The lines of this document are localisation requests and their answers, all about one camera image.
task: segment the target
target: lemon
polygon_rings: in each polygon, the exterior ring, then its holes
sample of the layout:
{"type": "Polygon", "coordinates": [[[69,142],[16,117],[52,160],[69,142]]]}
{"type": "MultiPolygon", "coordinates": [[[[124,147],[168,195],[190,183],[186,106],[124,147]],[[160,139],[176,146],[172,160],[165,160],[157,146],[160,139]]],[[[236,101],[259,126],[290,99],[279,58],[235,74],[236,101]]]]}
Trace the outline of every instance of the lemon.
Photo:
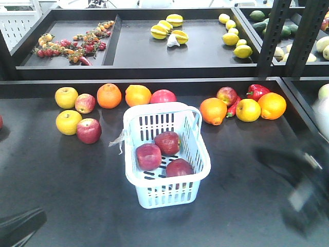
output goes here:
{"type": "Polygon", "coordinates": [[[173,25],[171,25],[169,22],[166,20],[161,20],[158,22],[158,25],[163,27],[167,32],[169,32],[171,29],[173,29],[173,25]]]}
{"type": "Polygon", "coordinates": [[[222,36],[222,39],[226,45],[236,45],[239,40],[239,36],[235,33],[228,32],[222,36]]]}
{"type": "Polygon", "coordinates": [[[230,19],[230,16],[227,14],[220,14],[218,20],[220,23],[225,24],[230,19]]]}
{"type": "Polygon", "coordinates": [[[236,46],[238,47],[239,45],[246,45],[247,44],[247,41],[245,39],[240,39],[238,40],[236,46]]]}
{"type": "Polygon", "coordinates": [[[170,14],[167,16],[166,21],[173,27],[179,27],[183,24],[183,17],[179,14],[170,14]]]}
{"type": "Polygon", "coordinates": [[[164,27],[161,27],[160,25],[154,25],[151,27],[151,35],[158,39],[158,40],[163,40],[167,37],[167,30],[164,27]]]}
{"type": "Polygon", "coordinates": [[[82,120],[79,112],[66,110],[61,112],[56,118],[56,127],[64,135],[75,135],[78,122],[82,120]]]}
{"type": "Polygon", "coordinates": [[[171,32],[171,34],[174,34],[176,36],[176,40],[180,45],[185,44],[189,40],[189,36],[187,35],[187,33],[181,30],[174,30],[171,32]]]}
{"type": "Polygon", "coordinates": [[[249,58],[252,54],[252,49],[249,45],[239,45],[233,51],[238,58],[249,58]]]}
{"type": "Polygon", "coordinates": [[[228,29],[227,32],[232,32],[235,33],[236,35],[239,35],[239,31],[235,27],[231,27],[230,29],[228,29]]]}
{"type": "Polygon", "coordinates": [[[232,27],[236,27],[236,23],[234,20],[228,20],[226,23],[225,23],[225,27],[227,30],[229,30],[230,28],[232,27]]]}

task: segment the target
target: cherry tomato cluster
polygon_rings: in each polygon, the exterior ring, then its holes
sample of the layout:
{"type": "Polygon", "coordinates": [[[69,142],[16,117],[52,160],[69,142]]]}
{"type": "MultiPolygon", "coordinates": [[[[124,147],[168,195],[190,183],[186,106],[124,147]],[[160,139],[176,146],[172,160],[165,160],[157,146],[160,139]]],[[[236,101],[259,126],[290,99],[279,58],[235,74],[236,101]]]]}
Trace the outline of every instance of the cherry tomato cluster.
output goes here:
{"type": "Polygon", "coordinates": [[[54,42],[54,35],[45,33],[38,40],[41,48],[35,48],[32,52],[40,58],[64,55],[72,64],[91,65],[86,57],[95,57],[97,51],[106,49],[106,43],[101,39],[111,35],[108,28],[113,25],[114,21],[100,23],[86,34],[75,35],[72,42],[67,39],[54,42]]]}

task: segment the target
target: pear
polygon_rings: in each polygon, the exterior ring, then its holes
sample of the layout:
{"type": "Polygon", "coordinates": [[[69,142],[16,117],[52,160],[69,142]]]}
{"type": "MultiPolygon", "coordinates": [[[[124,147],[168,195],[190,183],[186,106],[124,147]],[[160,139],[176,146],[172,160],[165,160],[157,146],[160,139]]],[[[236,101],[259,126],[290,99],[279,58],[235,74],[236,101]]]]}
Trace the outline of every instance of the pear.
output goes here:
{"type": "Polygon", "coordinates": [[[317,41],[316,48],[317,52],[323,52],[326,46],[329,45],[329,36],[325,36],[317,41]]]}
{"type": "Polygon", "coordinates": [[[314,56],[314,54],[310,53],[308,55],[307,61],[306,62],[315,62],[317,60],[317,57],[314,56]]]}
{"type": "Polygon", "coordinates": [[[284,56],[283,49],[277,46],[276,51],[274,52],[274,57],[278,62],[280,62],[283,59],[283,56],[284,56]]]}
{"type": "Polygon", "coordinates": [[[292,46],[293,46],[293,44],[287,45],[286,50],[287,50],[288,53],[290,53],[290,50],[291,50],[292,46]]]}
{"type": "Polygon", "coordinates": [[[329,60],[329,45],[324,48],[322,55],[325,60],[329,60]]]}
{"type": "Polygon", "coordinates": [[[289,56],[289,53],[286,53],[286,54],[283,56],[281,62],[286,62],[287,59],[288,59],[288,56],[289,56]]]}

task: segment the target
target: white plastic basket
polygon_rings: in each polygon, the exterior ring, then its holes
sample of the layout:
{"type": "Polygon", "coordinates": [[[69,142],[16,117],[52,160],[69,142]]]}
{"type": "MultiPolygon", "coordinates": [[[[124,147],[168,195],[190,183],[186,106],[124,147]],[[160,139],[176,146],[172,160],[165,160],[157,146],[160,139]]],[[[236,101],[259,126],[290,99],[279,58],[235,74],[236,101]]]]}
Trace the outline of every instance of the white plastic basket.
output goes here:
{"type": "Polygon", "coordinates": [[[199,184],[210,172],[210,158],[200,134],[200,111],[180,102],[137,105],[123,116],[125,135],[125,174],[136,187],[139,204],[157,208],[191,203],[199,184]],[[138,167],[136,148],[152,143],[164,131],[175,131],[180,139],[180,151],[174,156],[162,156],[162,164],[153,171],[138,167]],[[194,174],[166,178],[167,164],[176,159],[188,161],[194,174]]]}

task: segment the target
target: red chili pepper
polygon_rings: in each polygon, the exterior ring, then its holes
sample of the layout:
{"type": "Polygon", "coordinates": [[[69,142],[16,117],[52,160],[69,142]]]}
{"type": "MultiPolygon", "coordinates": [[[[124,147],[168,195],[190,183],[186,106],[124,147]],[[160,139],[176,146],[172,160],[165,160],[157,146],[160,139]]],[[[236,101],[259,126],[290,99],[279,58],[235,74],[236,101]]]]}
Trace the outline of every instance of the red chili pepper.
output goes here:
{"type": "Polygon", "coordinates": [[[229,109],[227,109],[226,117],[233,117],[235,115],[236,106],[240,101],[241,101],[241,98],[238,96],[236,98],[236,101],[234,102],[234,104],[231,105],[229,109]]]}
{"type": "Polygon", "coordinates": [[[267,87],[264,87],[259,84],[253,84],[250,85],[250,87],[248,88],[247,98],[258,101],[260,97],[270,92],[271,91],[267,87]]]}
{"type": "Polygon", "coordinates": [[[83,65],[92,66],[92,63],[88,59],[86,59],[85,57],[80,57],[79,60],[83,65]]]}

